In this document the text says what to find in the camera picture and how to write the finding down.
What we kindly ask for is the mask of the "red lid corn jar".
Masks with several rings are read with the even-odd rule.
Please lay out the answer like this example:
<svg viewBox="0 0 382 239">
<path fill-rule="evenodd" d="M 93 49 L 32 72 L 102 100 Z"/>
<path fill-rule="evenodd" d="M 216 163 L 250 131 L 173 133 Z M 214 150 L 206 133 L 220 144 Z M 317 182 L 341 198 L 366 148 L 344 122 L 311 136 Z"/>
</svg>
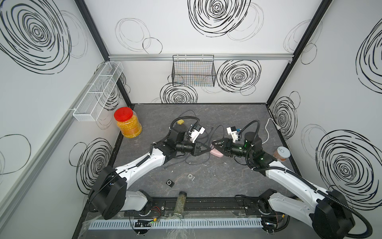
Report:
<svg viewBox="0 0 382 239">
<path fill-rule="evenodd" d="M 116 124 L 123 136 L 135 138 L 142 132 L 142 125 L 136 113 L 129 107 L 122 107 L 114 112 Z"/>
</svg>

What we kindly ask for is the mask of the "black mp3 player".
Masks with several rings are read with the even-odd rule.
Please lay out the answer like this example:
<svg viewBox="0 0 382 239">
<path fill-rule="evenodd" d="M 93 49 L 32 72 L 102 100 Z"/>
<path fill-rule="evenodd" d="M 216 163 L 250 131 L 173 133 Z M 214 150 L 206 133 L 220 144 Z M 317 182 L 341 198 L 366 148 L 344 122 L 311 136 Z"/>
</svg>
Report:
<svg viewBox="0 0 382 239">
<path fill-rule="evenodd" d="M 166 184 L 167 184 L 169 187 L 173 187 L 175 183 L 174 183 L 172 180 L 169 179 L 169 180 L 166 181 Z"/>
</svg>

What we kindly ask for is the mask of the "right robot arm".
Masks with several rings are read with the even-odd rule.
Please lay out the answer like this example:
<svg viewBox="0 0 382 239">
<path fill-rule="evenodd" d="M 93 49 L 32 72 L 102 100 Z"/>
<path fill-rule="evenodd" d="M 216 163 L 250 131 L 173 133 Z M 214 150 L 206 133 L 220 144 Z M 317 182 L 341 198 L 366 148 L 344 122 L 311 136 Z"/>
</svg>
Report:
<svg viewBox="0 0 382 239">
<path fill-rule="evenodd" d="M 269 189 L 259 202 L 262 213 L 284 213 L 311 226 L 322 239 L 366 239 L 372 235 L 371 223 L 348 205 L 342 193 L 316 186 L 289 170 L 263 150 L 256 133 L 246 133 L 244 144 L 223 138 L 212 145 L 225 156 L 245 158 L 251 170 L 279 183 L 297 197 L 289 198 Z"/>
</svg>

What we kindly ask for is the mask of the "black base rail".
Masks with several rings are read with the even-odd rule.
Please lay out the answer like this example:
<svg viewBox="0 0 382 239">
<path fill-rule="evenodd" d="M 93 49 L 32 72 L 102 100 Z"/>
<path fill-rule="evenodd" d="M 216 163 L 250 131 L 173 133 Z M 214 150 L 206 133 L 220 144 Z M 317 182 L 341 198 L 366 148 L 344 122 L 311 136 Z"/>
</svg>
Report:
<svg viewBox="0 0 382 239">
<path fill-rule="evenodd" d="M 124 216 L 137 218 L 155 218 L 173 214 L 177 203 L 176 197 L 153 197 L 140 211 L 127 210 L 117 207 L 112 208 L 111 213 L 107 213 L 105 219 L 111 219 L 118 213 Z M 200 211 L 239 211 L 245 216 L 276 217 L 283 213 L 275 212 L 270 207 L 262 205 L 263 200 L 258 197 L 236 195 L 234 197 L 187 197 L 185 200 L 184 212 Z"/>
</svg>

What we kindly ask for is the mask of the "aluminium wall rail back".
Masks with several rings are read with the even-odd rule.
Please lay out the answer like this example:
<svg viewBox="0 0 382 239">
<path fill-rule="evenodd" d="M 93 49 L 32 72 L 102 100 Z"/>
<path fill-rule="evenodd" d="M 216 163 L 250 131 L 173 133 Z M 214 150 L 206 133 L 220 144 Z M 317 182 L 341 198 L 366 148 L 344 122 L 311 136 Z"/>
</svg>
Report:
<svg viewBox="0 0 382 239">
<path fill-rule="evenodd" d="M 286 60 L 292 61 L 291 53 L 225 53 L 225 54 L 111 54 L 110 61 L 204 61 L 204 60 Z"/>
</svg>

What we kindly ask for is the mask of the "aluminium wall rail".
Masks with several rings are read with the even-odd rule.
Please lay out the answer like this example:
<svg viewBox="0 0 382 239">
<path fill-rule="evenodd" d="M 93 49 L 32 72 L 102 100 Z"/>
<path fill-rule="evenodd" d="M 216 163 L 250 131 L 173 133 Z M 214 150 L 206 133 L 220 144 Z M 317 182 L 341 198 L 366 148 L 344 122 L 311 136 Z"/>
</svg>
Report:
<svg viewBox="0 0 382 239">
<path fill-rule="evenodd" d="M 286 60 L 292 61 L 291 53 L 225 53 L 225 54 L 111 54 L 110 61 L 204 61 L 204 60 Z"/>
<path fill-rule="evenodd" d="M 16 208 L 24 199 L 36 178 L 39 176 L 42 168 L 45 166 L 48 159 L 62 140 L 63 136 L 66 134 L 67 130 L 73 123 L 75 111 L 83 108 L 84 100 L 95 99 L 95 96 L 90 95 L 92 94 L 90 88 L 95 84 L 95 81 L 97 80 L 102 70 L 104 70 L 109 65 L 109 61 L 103 62 L 99 65 L 99 68 L 96 70 L 95 74 L 91 77 L 73 104 L 65 112 L 57 126 L 54 128 L 42 146 L 38 149 L 37 153 L 33 156 L 31 161 L 27 163 L 26 169 L 18 177 L 13 187 L 1 201 L 1 227 L 3 227 L 15 213 Z"/>
</svg>

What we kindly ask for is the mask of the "glass spice bottle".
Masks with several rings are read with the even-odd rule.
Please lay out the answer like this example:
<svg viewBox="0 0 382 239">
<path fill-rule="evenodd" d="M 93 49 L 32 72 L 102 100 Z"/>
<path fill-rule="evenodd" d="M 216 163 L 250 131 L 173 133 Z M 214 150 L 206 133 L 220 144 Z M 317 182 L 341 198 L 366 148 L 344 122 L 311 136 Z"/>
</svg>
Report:
<svg viewBox="0 0 382 239">
<path fill-rule="evenodd" d="M 176 206 L 174 208 L 174 215 L 181 217 L 184 213 L 185 209 L 185 204 L 186 204 L 186 199 L 187 199 L 187 193 L 184 191 L 179 192 L 177 201 L 176 201 Z"/>
</svg>

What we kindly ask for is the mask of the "white lid jar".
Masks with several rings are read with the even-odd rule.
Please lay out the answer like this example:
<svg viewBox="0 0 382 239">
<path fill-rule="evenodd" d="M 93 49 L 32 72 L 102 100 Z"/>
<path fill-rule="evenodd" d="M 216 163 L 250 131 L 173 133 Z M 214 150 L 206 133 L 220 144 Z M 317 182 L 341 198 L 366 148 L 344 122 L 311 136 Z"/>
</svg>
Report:
<svg viewBox="0 0 382 239">
<path fill-rule="evenodd" d="M 287 160 L 290 156 L 291 156 L 290 150 L 284 146 L 278 147 L 273 153 L 273 157 L 281 162 Z"/>
</svg>

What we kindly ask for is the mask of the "aluminium wall rail left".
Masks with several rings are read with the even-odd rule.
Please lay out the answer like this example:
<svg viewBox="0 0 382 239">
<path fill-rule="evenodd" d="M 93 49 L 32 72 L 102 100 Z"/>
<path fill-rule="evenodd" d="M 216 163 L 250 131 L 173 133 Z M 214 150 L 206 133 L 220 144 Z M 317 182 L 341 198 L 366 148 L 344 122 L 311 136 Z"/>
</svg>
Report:
<svg viewBox="0 0 382 239">
<path fill-rule="evenodd" d="M 38 149 L 37 153 L 33 156 L 31 161 L 27 163 L 26 169 L 18 177 L 13 187 L 1 201 L 1 227 L 3 227 L 15 213 L 16 208 L 24 199 L 36 178 L 39 176 L 42 168 L 45 166 L 48 159 L 62 140 L 63 136 L 66 134 L 67 130 L 73 123 L 75 111 L 83 108 L 84 100 L 95 99 L 95 96 L 90 95 L 92 94 L 90 88 L 95 84 L 95 81 L 97 80 L 102 70 L 104 70 L 109 65 L 109 61 L 103 62 L 99 65 L 99 68 L 96 70 L 95 74 L 91 77 L 73 104 L 65 112 L 57 126 L 54 128 L 42 146 Z"/>
</svg>

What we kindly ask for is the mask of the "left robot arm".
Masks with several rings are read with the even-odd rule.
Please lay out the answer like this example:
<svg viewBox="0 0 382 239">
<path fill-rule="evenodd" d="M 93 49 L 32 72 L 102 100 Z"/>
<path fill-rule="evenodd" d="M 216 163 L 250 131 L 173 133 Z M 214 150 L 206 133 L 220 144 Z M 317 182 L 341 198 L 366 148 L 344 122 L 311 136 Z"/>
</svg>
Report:
<svg viewBox="0 0 382 239">
<path fill-rule="evenodd" d="M 109 220 L 120 211 L 136 211 L 148 215 L 153 208 L 152 198 L 143 190 L 130 191 L 129 187 L 139 178 L 176 158 L 177 153 L 199 156 L 211 148 L 198 141 L 204 127 L 175 125 L 160 141 L 152 143 L 149 152 L 123 166 L 105 167 L 98 175 L 88 194 L 90 204 Z"/>
</svg>

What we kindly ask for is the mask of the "pink power strip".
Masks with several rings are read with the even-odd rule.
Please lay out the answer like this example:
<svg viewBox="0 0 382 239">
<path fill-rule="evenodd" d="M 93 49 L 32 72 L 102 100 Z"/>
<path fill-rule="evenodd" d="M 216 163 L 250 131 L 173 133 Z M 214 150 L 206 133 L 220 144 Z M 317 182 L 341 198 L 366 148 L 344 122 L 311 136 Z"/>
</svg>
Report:
<svg viewBox="0 0 382 239">
<path fill-rule="evenodd" d="M 218 151 L 213 145 L 211 145 L 210 154 L 213 155 L 213 156 L 216 156 L 218 158 L 224 157 L 224 154 L 221 153 L 220 151 Z"/>
</svg>

